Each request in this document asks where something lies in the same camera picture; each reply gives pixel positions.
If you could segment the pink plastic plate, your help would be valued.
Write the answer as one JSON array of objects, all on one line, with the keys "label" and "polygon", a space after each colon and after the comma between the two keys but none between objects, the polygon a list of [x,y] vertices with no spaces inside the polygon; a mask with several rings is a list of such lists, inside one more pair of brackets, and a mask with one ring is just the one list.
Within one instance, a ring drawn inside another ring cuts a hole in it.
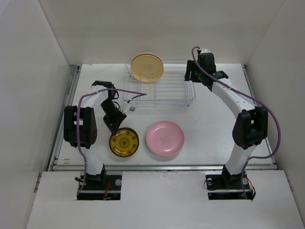
[{"label": "pink plastic plate", "polygon": [[146,144],[152,150],[181,150],[184,145],[184,132],[174,122],[159,121],[148,128]]}]

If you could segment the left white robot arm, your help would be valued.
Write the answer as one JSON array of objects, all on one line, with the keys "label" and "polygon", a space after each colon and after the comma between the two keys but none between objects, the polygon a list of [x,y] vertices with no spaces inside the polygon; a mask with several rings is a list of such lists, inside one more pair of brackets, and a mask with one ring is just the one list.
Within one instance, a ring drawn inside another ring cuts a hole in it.
[{"label": "left white robot arm", "polygon": [[103,122],[111,134],[116,134],[126,114],[115,100],[119,92],[111,82],[95,81],[88,94],[83,95],[78,105],[69,105],[64,109],[63,138],[72,147],[78,149],[84,160],[84,182],[96,189],[105,187],[107,178],[102,160],[98,153],[91,150],[98,135],[95,112],[104,112]]}]

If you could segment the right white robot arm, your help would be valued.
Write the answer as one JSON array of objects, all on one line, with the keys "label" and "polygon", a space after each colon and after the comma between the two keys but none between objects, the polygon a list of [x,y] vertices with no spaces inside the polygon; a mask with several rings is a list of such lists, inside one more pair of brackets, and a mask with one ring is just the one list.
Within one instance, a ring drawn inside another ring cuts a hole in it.
[{"label": "right white robot arm", "polygon": [[267,137],[268,110],[247,101],[238,92],[224,71],[217,71],[214,55],[197,50],[193,60],[187,61],[185,81],[201,83],[219,97],[235,117],[232,130],[234,147],[223,166],[221,183],[231,188],[243,178],[247,159]]}]

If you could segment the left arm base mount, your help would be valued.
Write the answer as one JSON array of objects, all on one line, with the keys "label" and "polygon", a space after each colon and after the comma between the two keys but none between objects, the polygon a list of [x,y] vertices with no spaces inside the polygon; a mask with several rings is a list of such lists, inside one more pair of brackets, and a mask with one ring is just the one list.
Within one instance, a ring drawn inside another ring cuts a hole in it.
[{"label": "left arm base mount", "polygon": [[110,174],[103,178],[101,176],[86,175],[85,186],[83,177],[76,178],[79,181],[77,200],[120,200],[122,187],[122,174]]}]

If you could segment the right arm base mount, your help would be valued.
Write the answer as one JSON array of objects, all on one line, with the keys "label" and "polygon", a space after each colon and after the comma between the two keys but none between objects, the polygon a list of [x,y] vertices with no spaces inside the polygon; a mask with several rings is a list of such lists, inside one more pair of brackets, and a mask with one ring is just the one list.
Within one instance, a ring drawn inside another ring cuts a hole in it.
[{"label": "right arm base mount", "polygon": [[253,200],[256,196],[256,190],[246,173],[243,178],[233,176],[233,180],[222,173],[206,173],[204,187],[209,200]]}]

